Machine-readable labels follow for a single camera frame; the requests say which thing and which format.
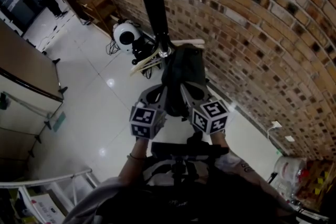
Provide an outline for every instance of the electrical outlet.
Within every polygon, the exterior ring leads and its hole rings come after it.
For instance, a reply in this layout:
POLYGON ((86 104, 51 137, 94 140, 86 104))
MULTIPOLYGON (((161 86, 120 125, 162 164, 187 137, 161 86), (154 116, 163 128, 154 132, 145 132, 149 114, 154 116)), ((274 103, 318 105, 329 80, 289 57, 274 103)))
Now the electrical outlet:
POLYGON ((273 127, 272 128, 281 128, 282 125, 278 121, 272 121, 273 127))
POLYGON ((285 138, 286 138, 289 142, 295 142, 295 139, 294 139, 291 135, 285 136, 285 138))

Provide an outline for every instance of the white tile floor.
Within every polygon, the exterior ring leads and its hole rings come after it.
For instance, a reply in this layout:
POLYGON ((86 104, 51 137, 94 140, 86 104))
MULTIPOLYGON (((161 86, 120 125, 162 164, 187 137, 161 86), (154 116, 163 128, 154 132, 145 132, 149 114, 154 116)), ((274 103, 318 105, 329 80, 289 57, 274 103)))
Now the white tile floor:
MULTIPOLYGON (((61 59, 57 65, 60 83, 69 87, 55 115, 57 118, 64 112, 66 119, 57 132, 45 129, 41 134, 43 143, 36 144, 36 157, 28 162, 31 178, 86 167, 92 168, 100 181, 117 176, 135 142, 128 126, 130 109, 143 90, 160 83, 162 72, 154 69, 150 80, 138 73, 130 77, 133 57, 123 53, 108 56, 110 39, 93 26, 83 26, 72 12, 55 21, 51 12, 44 10, 24 38, 39 50, 45 49, 51 59, 61 59), (58 27, 50 34, 55 23, 58 27)), ((188 122, 168 116, 155 140, 184 143, 192 134, 188 122)), ((279 154, 237 111, 228 120, 227 140, 238 155, 268 178, 279 154)))

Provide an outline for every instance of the human arm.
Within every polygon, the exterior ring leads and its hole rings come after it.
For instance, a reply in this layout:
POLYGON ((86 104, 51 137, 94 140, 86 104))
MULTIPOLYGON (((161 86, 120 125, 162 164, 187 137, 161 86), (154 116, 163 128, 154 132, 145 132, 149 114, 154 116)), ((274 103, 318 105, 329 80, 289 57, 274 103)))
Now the human arm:
POLYGON ((229 147, 225 140, 225 134, 222 132, 211 134, 210 138, 213 145, 220 145, 221 147, 229 147))
POLYGON ((139 178, 146 158, 148 142, 149 140, 143 138, 139 138, 136 141, 128 160, 119 174, 119 178, 124 184, 131 185, 139 178))

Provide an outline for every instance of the black bag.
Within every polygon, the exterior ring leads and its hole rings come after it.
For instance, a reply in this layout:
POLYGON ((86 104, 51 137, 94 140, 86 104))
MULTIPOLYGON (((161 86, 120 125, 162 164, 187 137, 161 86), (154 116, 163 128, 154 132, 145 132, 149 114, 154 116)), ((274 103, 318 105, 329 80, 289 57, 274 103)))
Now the black bag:
POLYGON ((163 85, 168 86, 165 111, 170 116, 188 117, 180 86, 185 81, 206 85, 202 50, 192 44, 176 47, 168 58, 161 81, 163 85))

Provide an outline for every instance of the white power cord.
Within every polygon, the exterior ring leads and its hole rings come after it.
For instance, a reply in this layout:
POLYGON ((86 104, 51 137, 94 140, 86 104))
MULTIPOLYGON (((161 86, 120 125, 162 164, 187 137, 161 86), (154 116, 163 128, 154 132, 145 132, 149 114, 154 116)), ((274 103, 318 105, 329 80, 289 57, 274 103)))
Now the white power cord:
POLYGON ((278 121, 272 121, 273 126, 267 130, 267 140, 269 140, 269 131, 272 129, 277 129, 277 128, 281 128, 282 125, 278 122, 278 121))

